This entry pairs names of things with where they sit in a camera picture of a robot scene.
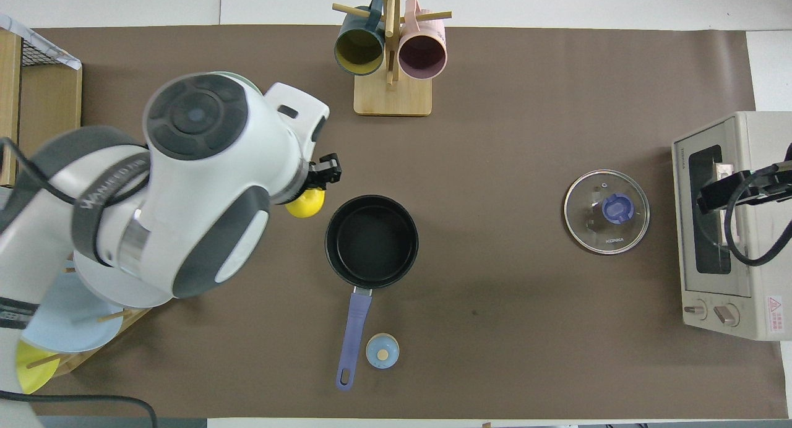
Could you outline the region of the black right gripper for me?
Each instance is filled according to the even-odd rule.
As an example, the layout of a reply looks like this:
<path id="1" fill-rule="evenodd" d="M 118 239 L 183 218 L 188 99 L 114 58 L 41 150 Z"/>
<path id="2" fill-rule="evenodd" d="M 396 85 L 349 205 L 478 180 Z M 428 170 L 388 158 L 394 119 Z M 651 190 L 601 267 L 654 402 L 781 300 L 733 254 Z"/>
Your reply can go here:
<path id="1" fill-rule="evenodd" d="M 783 202 L 791 196 L 790 162 L 774 163 L 758 171 L 738 171 L 710 183 L 699 192 L 697 208 L 702 214 L 726 209 L 730 197 L 739 193 L 735 205 Z"/>

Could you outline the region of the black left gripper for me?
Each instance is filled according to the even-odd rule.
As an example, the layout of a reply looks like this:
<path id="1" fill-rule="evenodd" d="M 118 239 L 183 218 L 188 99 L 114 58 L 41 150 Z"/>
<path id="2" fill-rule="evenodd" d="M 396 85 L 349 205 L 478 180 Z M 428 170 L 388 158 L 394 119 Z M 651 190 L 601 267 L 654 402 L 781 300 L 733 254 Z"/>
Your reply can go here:
<path id="1" fill-rule="evenodd" d="M 342 167 L 337 153 L 330 153 L 319 158 L 319 162 L 310 162 L 306 182 L 306 189 L 326 190 L 328 184 L 339 182 L 342 176 Z"/>

